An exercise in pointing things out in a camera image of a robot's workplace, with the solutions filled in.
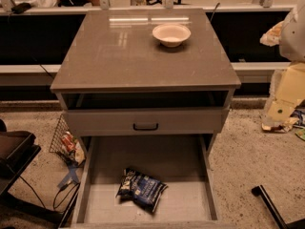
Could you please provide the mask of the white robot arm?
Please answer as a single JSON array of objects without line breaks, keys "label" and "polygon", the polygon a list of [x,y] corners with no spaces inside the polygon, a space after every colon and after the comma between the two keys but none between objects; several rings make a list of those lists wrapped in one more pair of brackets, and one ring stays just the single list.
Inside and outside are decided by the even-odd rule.
[{"label": "white robot arm", "polygon": [[305,0],[299,0],[285,17],[279,51],[290,61],[305,62]]}]

